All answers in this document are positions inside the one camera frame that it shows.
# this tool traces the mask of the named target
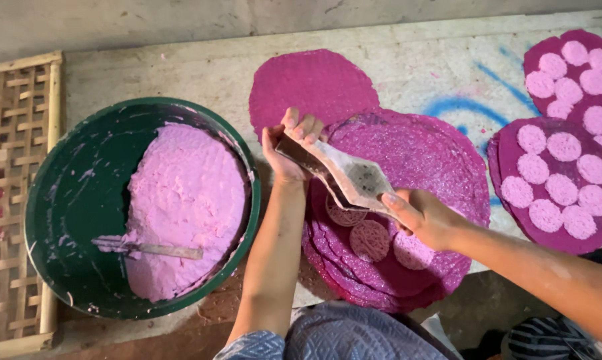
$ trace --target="bowl rim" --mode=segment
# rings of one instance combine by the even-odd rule
[[[122,312],[120,314],[117,314],[117,316],[101,316],[101,315],[97,315],[97,314],[88,312],[85,309],[76,307],[75,305],[71,304],[73,301],[71,300],[70,296],[68,296],[67,293],[62,292],[62,289],[60,288],[59,284],[53,282],[52,285],[50,285],[50,282],[52,281],[52,279],[50,277],[45,278],[45,277],[41,276],[41,273],[32,258],[32,254],[31,254],[30,250],[32,249],[31,242],[33,241],[33,239],[30,239],[28,234],[30,232],[33,232],[33,230],[35,228],[35,224],[34,224],[35,223],[35,221],[34,221],[35,203],[36,203],[36,198],[39,196],[39,191],[41,190],[41,181],[43,179],[43,176],[35,176],[32,184],[30,186],[30,189],[28,190],[28,203],[26,204],[25,219],[23,222],[22,231],[23,231],[25,246],[28,250],[27,251],[28,258],[30,260],[30,263],[34,267],[34,269],[37,271],[37,275],[40,276],[41,279],[43,280],[43,282],[45,282],[48,285],[48,287],[57,296],[57,298],[61,299],[61,301],[63,301],[64,303],[66,303],[66,305],[72,307],[73,309],[77,309],[77,310],[81,311],[82,313],[85,313],[88,315],[107,317],[107,318],[116,318],[116,319],[121,319],[121,320],[125,320],[125,319],[143,320],[143,319],[150,319],[150,318],[155,318],[158,316],[168,315],[170,313],[173,313],[175,311],[178,311],[185,307],[188,307],[188,306],[194,304],[196,301],[199,301],[200,299],[203,299],[205,296],[209,295],[210,292],[212,292],[214,289],[216,289],[222,282],[225,281],[225,279],[228,276],[230,276],[230,274],[232,274],[234,272],[234,270],[237,268],[237,266],[239,264],[239,261],[241,261],[243,256],[248,252],[248,249],[252,245],[252,241],[254,241],[254,237],[255,237],[257,229],[258,229],[259,215],[260,215],[260,210],[261,210],[261,180],[259,179],[259,173],[257,171],[257,167],[256,167],[256,163],[254,161],[254,158],[252,157],[252,152],[248,148],[248,145],[246,144],[245,140],[243,140],[241,135],[234,129],[233,126],[231,126],[227,121],[225,121],[222,117],[220,117],[214,111],[209,110],[208,108],[206,108],[204,106],[195,104],[194,102],[189,102],[189,101],[182,100],[182,99],[176,99],[173,97],[140,97],[140,98],[136,98],[136,99],[121,101],[121,102],[107,106],[107,107],[95,112],[94,114],[88,116],[86,119],[82,120],[79,124],[77,124],[74,128],[72,128],[72,130],[66,132],[66,134],[63,135],[59,139],[59,141],[57,141],[55,146],[49,150],[49,152],[47,153],[43,162],[41,162],[41,166],[39,167],[37,173],[44,174],[48,170],[48,168],[51,166],[51,164],[54,162],[54,160],[57,158],[59,153],[61,152],[62,144],[66,143],[66,141],[68,139],[70,139],[70,137],[72,137],[76,134],[79,134],[79,132],[81,132],[82,128],[84,128],[85,126],[88,126],[89,123],[91,123],[92,121],[95,121],[97,119],[100,119],[102,116],[104,116],[108,113],[111,113],[113,111],[119,111],[126,107],[135,106],[135,105],[176,105],[176,106],[180,106],[180,107],[184,107],[184,108],[189,108],[191,110],[195,110],[196,112],[201,112],[204,115],[207,115],[208,117],[210,117],[211,119],[216,121],[220,126],[222,126],[225,129],[225,131],[227,131],[229,133],[229,135],[232,136],[233,140],[235,140],[235,142],[236,142],[235,145],[237,145],[243,152],[244,156],[239,156],[239,158],[240,158],[241,162],[243,162],[244,166],[246,167],[247,172],[248,173],[252,172],[252,174],[253,174],[253,176],[249,176],[250,190],[251,190],[251,202],[252,203],[250,204],[250,215],[249,215],[249,219],[248,219],[248,224],[245,228],[245,232],[243,233],[243,236],[242,236],[242,240],[240,240],[236,250],[234,250],[230,254],[230,258],[225,263],[225,265],[216,274],[214,274],[214,276],[212,276],[210,279],[208,279],[206,282],[204,282],[203,285],[191,290],[190,292],[188,292],[184,295],[181,295],[181,296],[175,298],[175,299],[179,299],[179,300],[176,301],[174,304],[171,304],[168,306],[163,306],[160,308],[151,308],[150,311],[148,311],[148,312],[144,311],[135,317],[125,316],[125,315],[123,315]]]

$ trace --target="forearm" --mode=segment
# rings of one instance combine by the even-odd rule
[[[602,341],[602,265],[479,227],[452,243]]]
[[[286,335],[297,283],[304,215],[303,184],[275,181],[250,250],[241,304],[228,342],[257,330]]]

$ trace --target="hand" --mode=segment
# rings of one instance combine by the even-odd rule
[[[450,250],[458,234],[471,227],[466,218],[448,208],[431,192],[398,188],[396,194],[384,193],[383,203],[394,210],[409,229],[398,224],[408,235],[418,236],[434,250]]]
[[[312,174],[309,171],[274,151],[285,129],[294,129],[292,137],[297,140],[303,139],[308,144],[315,143],[316,140],[319,140],[319,137],[324,139],[321,136],[321,131],[323,130],[323,122],[321,120],[316,119],[311,114],[303,116],[301,122],[298,119],[299,110],[297,108],[288,108],[279,125],[263,128],[263,135],[261,136],[263,139],[263,154],[268,163],[270,163],[272,170],[274,170],[275,181],[305,183],[305,181],[312,179]]]

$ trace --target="person's right hand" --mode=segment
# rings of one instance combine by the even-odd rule
[[[425,190],[397,188],[396,194],[384,193],[381,199],[409,229],[398,222],[397,227],[408,235],[416,234],[420,241],[434,250],[451,250],[459,232],[472,226],[466,218]]]

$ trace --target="circular cutout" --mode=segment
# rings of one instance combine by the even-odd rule
[[[550,169],[540,156],[534,154],[523,154],[516,161],[518,172],[523,178],[532,184],[543,184],[550,176]]]
[[[545,190],[557,204],[567,206],[578,199],[578,188],[572,180],[561,174],[552,174],[545,182]]]
[[[578,205],[563,209],[563,225],[568,234],[579,240],[585,240],[596,232],[596,223],[592,215]]]
[[[325,199],[325,210],[329,218],[341,226],[352,227],[360,223],[367,216],[367,211],[344,210],[338,207],[334,198],[328,194]]]
[[[559,161],[574,161],[581,155],[578,139],[570,133],[556,133],[547,139],[547,150]]]
[[[561,49],[561,54],[563,54],[565,61],[574,66],[581,66],[589,61],[587,49],[578,41],[568,41],[565,43]]]
[[[556,99],[568,104],[576,104],[583,99],[583,90],[570,78],[560,78],[554,84]]]
[[[503,198],[517,208],[528,207],[534,200],[532,187],[522,177],[508,176],[501,184]]]
[[[592,184],[602,184],[602,160],[596,155],[585,154],[577,160],[578,173]]]
[[[530,94],[546,99],[554,95],[554,80],[542,71],[532,71],[525,77],[525,87]]]
[[[547,53],[539,60],[539,69],[549,74],[553,79],[559,79],[568,73],[568,64],[560,55]]]
[[[585,70],[578,78],[583,90],[590,95],[602,94],[602,74],[596,70]]]
[[[578,191],[578,205],[593,217],[602,217],[602,188],[586,185]]]
[[[602,49],[593,49],[589,52],[589,65],[602,74]]]
[[[561,210],[547,199],[535,200],[530,205],[529,215],[532,224],[546,233],[555,233],[563,225]]]
[[[408,236],[399,231],[394,237],[394,256],[410,270],[423,270],[432,264],[436,251],[421,242],[416,235]]]
[[[525,125],[518,130],[516,141],[527,153],[538,155],[545,150],[547,138],[540,127]]]
[[[390,251],[390,234],[374,220],[363,220],[349,233],[349,245],[361,260],[376,263]]]
[[[602,106],[591,106],[583,114],[585,130],[592,135],[602,135]]]
[[[563,100],[554,100],[547,105],[547,115],[549,117],[557,117],[559,119],[567,119],[569,113],[572,111],[572,105]]]

